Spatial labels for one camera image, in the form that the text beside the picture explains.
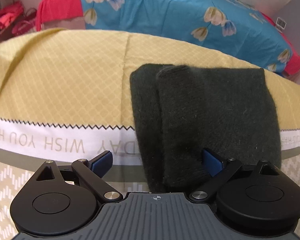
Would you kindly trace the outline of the dark green knit sweater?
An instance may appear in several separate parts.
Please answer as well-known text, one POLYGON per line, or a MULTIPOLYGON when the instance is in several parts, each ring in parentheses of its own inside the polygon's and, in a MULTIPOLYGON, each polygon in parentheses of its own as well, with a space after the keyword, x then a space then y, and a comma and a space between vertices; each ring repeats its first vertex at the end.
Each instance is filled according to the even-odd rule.
POLYGON ((194 190, 210 179, 205 148, 281 166, 275 102, 262 68, 145 64, 130 75, 134 127, 152 192, 194 190))

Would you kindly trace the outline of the yellow patterned bed sheet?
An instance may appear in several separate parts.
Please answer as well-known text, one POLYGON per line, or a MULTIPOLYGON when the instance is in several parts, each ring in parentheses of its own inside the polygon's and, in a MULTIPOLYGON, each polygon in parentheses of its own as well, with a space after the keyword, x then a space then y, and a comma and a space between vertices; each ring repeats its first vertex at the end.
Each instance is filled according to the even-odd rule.
POLYGON ((105 150, 105 180, 148 191, 133 129, 129 77, 146 63, 252 64, 187 42, 106 30, 50 29, 0 43, 0 239, 17 230, 10 204, 46 160, 68 165, 105 150))

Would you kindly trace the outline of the red bag on floor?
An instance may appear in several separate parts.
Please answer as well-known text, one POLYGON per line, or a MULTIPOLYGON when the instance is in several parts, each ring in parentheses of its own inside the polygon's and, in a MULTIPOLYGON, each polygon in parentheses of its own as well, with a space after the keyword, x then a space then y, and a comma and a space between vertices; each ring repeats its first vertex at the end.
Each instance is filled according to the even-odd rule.
POLYGON ((13 36, 34 32, 36 31, 36 16, 36 8, 25 11, 23 3, 16 1, 0 9, 0 31, 2 33, 11 27, 13 36))

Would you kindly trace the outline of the grey board against wall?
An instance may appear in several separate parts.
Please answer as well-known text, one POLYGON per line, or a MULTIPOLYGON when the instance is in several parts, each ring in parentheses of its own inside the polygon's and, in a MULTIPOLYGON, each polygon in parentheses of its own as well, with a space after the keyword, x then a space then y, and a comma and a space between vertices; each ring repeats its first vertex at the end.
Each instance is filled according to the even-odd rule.
POLYGON ((300 0, 289 1, 272 18, 274 21, 280 18, 286 23, 283 33, 300 55, 300 0))

